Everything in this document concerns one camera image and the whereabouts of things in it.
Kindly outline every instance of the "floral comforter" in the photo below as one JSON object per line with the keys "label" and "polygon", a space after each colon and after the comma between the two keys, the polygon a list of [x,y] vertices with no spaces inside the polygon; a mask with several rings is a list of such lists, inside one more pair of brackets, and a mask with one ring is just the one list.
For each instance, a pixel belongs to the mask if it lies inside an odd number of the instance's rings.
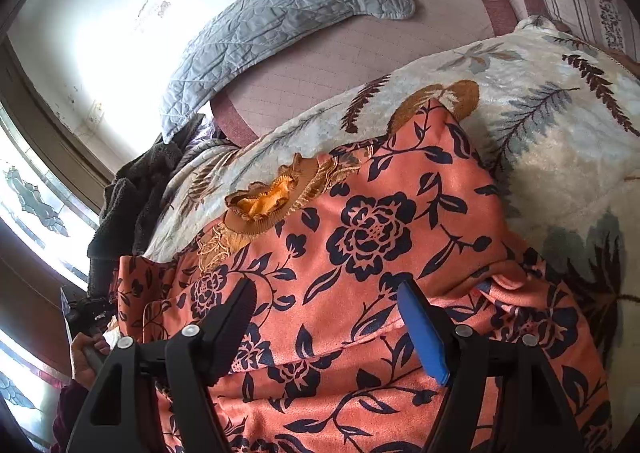
{"label": "floral comforter", "polygon": [[[382,136],[437,98],[478,149],[510,228],[571,287],[609,372],[614,437],[640,411],[640,82],[542,18],[515,32],[418,59],[307,110],[241,150],[220,144],[169,184],[145,256],[169,261],[226,209],[225,196],[269,182],[294,153],[313,157]],[[464,138],[458,141],[465,151]],[[580,407],[580,379],[565,389]]]}

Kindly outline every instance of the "human hand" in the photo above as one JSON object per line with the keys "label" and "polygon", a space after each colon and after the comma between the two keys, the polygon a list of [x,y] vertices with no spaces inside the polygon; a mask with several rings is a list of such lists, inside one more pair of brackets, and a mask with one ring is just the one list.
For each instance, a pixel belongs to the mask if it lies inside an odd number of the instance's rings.
{"label": "human hand", "polygon": [[74,340],[71,341],[71,371],[73,372],[73,379],[84,388],[91,389],[95,383],[95,372],[89,366],[89,362],[82,352],[84,347],[94,347],[100,354],[105,356],[111,352],[111,349],[101,334],[96,334],[90,338],[79,332]]}

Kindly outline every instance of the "gray rivet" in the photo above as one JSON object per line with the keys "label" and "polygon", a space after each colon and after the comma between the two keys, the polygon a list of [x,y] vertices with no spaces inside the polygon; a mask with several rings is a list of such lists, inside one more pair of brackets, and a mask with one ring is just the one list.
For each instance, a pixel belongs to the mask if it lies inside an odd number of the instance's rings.
{"label": "gray rivet", "polygon": [[188,338],[193,337],[200,332],[200,327],[197,325],[187,325],[182,329],[182,335],[187,336]]}
{"label": "gray rivet", "polygon": [[118,340],[118,348],[129,348],[133,344],[133,338],[131,336],[125,336]]}
{"label": "gray rivet", "polygon": [[522,336],[522,342],[527,347],[534,347],[538,344],[538,337],[534,336],[533,334],[525,334],[524,336]]}
{"label": "gray rivet", "polygon": [[461,338],[469,338],[474,333],[474,330],[469,325],[457,325],[456,334]]}

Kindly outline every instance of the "gray fabric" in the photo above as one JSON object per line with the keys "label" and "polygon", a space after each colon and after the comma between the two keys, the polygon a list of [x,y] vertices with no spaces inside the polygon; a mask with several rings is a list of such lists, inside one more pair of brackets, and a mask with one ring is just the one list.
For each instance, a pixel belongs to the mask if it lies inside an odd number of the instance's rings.
{"label": "gray fabric", "polygon": [[104,189],[100,226],[89,243],[89,296],[107,296],[121,256],[145,252],[161,213],[162,193],[204,115],[195,116],[164,144],[125,164]]}
{"label": "gray fabric", "polygon": [[164,142],[235,76],[354,14],[402,20],[414,0],[237,0],[186,47],[160,107]]}

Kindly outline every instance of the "orange floral blanket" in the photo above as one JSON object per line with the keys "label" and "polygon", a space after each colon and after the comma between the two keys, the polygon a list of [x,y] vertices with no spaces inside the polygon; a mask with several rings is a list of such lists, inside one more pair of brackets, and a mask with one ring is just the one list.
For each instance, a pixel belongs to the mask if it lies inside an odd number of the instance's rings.
{"label": "orange floral blanket", "polygon": [[[588,451],[606,449],[605,374],[571,292],[507,229],[497,189],[449,111],[425,99],[403,115],[395,133],[319,157],[319,169],[331,158],[354,171],[248,245],[222,247],[217,265],[202,266],[201,248],[223,218],[170,263],[122,258],[121,331],[168,338],[248,277],[257,309],[232,371],[210,389],[232,451],[419,452],[443,389],[423,372],[396,307],[398,285],[413,278],[455,322],[498,340],[538,336]],[[158,393],[178,453],[171,396]],[[475,444],[489,438],[496,396],[488,382]]]}

